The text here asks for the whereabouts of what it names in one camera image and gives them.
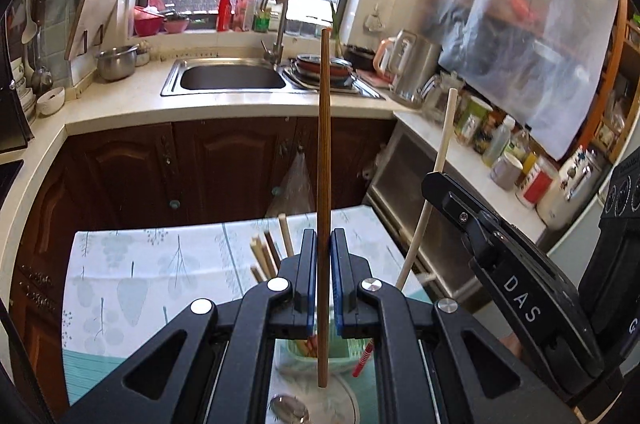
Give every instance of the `triangular cutout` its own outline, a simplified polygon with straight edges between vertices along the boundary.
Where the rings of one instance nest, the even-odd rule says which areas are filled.
[[[520,385],[520,377],[504,364],[476,334],[464,332],[462,339],[465,341],[485,397],[495,399],[515,390]]]
[[[149,399],[160,399],[186,339],[184,330],[175,332],[124,378],[124,385]]]

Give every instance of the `red patterned chopstick tip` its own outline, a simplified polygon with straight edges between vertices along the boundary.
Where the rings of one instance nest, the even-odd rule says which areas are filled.
[[[369,341],[369,343],[367,343],[367,347],[364,349],[364,352],[360,356],[358,364],[356,364],[356,367],[353,368],[353,372],[351,372],[351,375],[353,377],[358,377],[358,375],[360,375],[360,372],[364,368],[364,365],[367,364],[367,360],[369,360],[371,354],[373,354],[373,341]]]

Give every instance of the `pink bowl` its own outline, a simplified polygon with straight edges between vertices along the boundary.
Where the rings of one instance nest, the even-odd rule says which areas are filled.
[[[133,21],[133,29],[140,38],[155,36],[162,28],[162,17],[149,17],[149,19],[136,19]]]
[[[167,34],[181,34],[187,29],[187,26],[189,26],[188,18],[164,22],[164,29]]]

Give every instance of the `stainless steel kettle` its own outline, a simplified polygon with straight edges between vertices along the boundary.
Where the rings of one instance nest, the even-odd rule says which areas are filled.
[[[422,88],[433,76],[442,46],[429,39],[400,30],[386,67],[394,76],[391,92],[394,99],[409,107],[419,108],[424,100]]]
[[[551,230],[562,229],[578,210],[593,196],[602,168],[598,154],[582,147],[560,168],[545,196],[536,207],[538,214]]]

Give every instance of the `sink basin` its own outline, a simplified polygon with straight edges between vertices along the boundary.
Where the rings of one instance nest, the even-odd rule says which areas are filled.
[[[162,96],[231,91],[295,91],[265,60],[194,58],[176,60]]]

